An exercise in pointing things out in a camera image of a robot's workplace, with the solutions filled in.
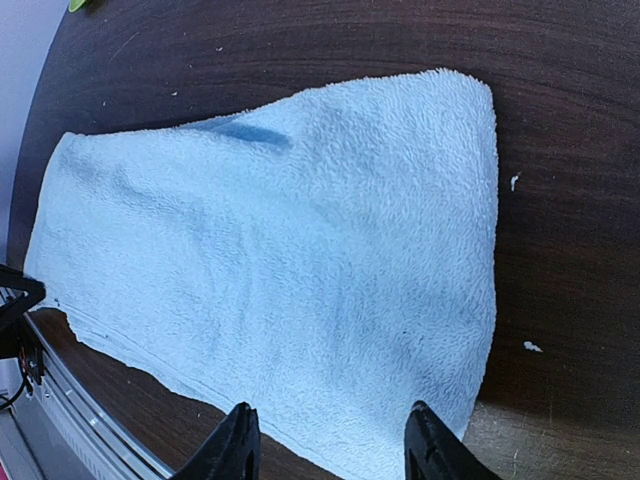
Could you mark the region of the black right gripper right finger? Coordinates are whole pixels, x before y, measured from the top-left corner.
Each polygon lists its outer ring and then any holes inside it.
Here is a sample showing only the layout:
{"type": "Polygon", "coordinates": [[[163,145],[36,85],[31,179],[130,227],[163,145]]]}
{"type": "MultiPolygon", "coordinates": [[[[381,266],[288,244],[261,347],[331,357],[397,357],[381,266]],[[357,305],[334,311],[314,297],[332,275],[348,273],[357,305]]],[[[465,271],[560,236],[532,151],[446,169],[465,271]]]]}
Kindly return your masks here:
{"type": "Polygon", "coordinates": [[[405,425],[404,455],[406,479],[500,480],[421,400],[413,404],[405,425]]]}

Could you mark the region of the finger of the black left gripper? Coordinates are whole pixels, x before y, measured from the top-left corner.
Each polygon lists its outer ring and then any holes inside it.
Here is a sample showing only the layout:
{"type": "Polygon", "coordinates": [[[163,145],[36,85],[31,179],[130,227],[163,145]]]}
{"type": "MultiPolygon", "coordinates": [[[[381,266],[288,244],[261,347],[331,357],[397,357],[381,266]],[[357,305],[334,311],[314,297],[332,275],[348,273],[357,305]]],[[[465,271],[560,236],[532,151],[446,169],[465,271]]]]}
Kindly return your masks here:
{"type": "Polygon", "coordinates": [[[22,271],[1,265],[1,288],[9,292],[1,300],[1,359],[17,357],[26,313],[46,296],[45,285],[22,271]]]}

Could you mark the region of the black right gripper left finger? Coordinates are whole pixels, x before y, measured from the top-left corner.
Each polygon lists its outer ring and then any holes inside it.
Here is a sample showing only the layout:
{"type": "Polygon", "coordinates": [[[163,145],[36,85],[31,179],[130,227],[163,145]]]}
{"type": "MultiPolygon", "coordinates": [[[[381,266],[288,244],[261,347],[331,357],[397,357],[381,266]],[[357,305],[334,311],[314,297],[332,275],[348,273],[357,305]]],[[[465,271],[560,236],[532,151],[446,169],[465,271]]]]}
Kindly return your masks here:
{"type": "Polygon", "coordinates": [[[170,480],[259,478],[261,432],[256,409],[238,403],[170,480]]]}

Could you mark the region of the light blue towel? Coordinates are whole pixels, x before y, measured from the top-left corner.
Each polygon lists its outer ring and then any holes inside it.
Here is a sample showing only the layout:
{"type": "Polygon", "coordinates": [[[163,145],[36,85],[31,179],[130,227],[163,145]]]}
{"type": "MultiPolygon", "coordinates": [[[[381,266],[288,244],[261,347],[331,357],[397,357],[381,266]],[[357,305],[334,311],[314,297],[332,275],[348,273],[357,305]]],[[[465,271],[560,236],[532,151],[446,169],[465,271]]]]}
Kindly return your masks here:
{"type": "Polygon", "coordinates": [[[496,116],[450,70],[176,128],[66,133],[24,262],[76,338],[345,479],[410,406],[465,434],[496,323],[496,116]]]}

